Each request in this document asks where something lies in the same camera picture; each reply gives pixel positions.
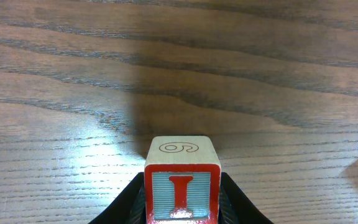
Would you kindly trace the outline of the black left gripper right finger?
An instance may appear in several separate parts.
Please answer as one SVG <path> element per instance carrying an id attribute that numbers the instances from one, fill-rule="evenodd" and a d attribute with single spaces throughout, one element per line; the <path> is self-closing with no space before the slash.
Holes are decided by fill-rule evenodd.
<path id="1" fill-rule="evenodd" d="M 221 173 L 219 224 L 273 224 L 226 173 Z"/>

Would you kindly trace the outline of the red letter I block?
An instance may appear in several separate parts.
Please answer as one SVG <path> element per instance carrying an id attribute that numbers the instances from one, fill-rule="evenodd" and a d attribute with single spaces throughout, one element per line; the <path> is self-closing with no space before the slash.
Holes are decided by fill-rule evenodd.
<path id="1" fill-rule="evenodd" d="M 153 138 L 144 169 L 146 222 L 217 223 L 220 183 L 209 137 Z"/>

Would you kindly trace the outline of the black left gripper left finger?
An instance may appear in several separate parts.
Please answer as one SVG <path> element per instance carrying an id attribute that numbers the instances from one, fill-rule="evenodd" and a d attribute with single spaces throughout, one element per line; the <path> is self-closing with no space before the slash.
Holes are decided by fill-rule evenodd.
<path id="1" fill-rule="evenodd" d="M 89 224 L 125 224 L 143 184 L 144 173 L 139 172 L 113 202 Z"/>

